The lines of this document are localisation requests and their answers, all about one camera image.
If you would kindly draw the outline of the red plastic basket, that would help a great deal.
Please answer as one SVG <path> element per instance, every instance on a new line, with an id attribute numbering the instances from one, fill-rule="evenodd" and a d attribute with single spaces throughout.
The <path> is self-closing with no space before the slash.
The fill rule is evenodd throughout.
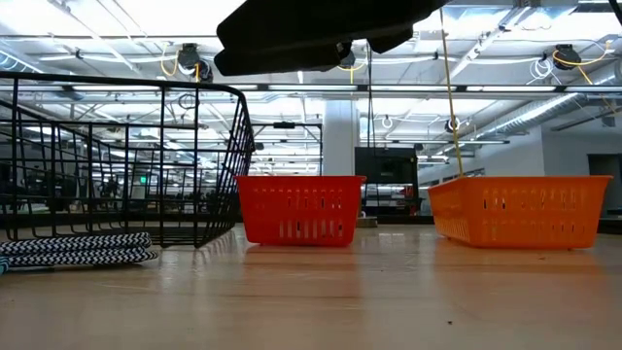
<path id="1" fill-rule="evenodd" d="M 246 238 L 261 245 L 345 247 L 364 176 L 238 176 Z"/>

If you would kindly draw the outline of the black background frame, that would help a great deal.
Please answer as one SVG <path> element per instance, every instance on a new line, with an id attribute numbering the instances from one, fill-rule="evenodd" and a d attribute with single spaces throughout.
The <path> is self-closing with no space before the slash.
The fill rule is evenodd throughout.
<path id="1" fill-rule="evenodd" d="M 255 122 L 255 175 L 323 175 L 324 131 L 320 123 Z"/>

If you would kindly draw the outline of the white building column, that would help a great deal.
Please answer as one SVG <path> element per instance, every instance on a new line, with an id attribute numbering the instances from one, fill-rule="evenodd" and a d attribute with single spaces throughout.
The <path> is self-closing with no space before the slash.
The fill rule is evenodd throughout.
<path id="1" fill-rule="evenodd" d="M 323 173 L 355 174 L 355 148 L 359 143 L 360 114 L 352 100 L 328 100 L 323 121 Z"/>

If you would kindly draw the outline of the orange plastic basket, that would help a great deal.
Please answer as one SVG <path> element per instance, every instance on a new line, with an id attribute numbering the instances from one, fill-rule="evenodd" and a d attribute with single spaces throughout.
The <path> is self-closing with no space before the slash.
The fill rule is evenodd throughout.
<path id="1" fill-rule="evenodd" d="M 462 177 L 428 189 L 438 234 L 476 248 L 587 249 L 611 178 Z"/>

